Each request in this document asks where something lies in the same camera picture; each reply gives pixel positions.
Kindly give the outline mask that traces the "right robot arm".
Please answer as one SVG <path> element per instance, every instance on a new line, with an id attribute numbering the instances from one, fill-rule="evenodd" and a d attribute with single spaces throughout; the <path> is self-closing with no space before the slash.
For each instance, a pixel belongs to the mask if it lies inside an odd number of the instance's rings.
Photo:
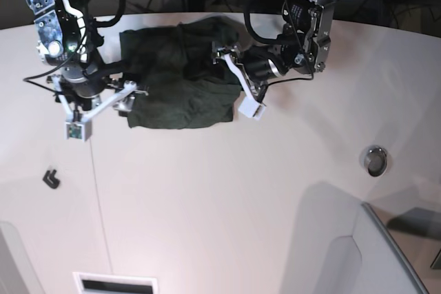
<path id="1" fill-rule="evenodd" d="M 113 18 L 95 19 L 91 0 L 26 0 L 34 15 L 37 51 L 51 70 L 29 76 L 26 83 L 45 78 L 49 89 L 66 114 L 63 125 L 67 139 L 83 142 L 92 135 L 92 121 L 107 108 L 124 116 L 131 112 L 136 94 L 145 94 L 140 84 L 124 76 L 126 60 L 105 63 L 99 53 L 104 38 L 101 28 L 111 28 L 122 18 L 126 0 L 119 0 Z"/>

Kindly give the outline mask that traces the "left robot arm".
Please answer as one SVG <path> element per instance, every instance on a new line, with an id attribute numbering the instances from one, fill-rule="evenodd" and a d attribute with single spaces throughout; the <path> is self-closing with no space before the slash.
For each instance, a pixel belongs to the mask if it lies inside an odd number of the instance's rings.
<path id="1" fill-rule="evenodd" d="M 259 35 L 252 27 L 252 6 L 257 1 L 244 0 L 243 4 L 244 24 L 256 45 L 242 51 L 236 43 L 212 44 L 213 61 L 223 61 L 245 93 L 239 112 L 256 120 L 265 111 L 268 88 L 286 83 L 290 70 L 300 73 L 298 80 L 311 81 L 325 69 L 338 0 L 277 0 L 285 23 L 274 39 Z"/>

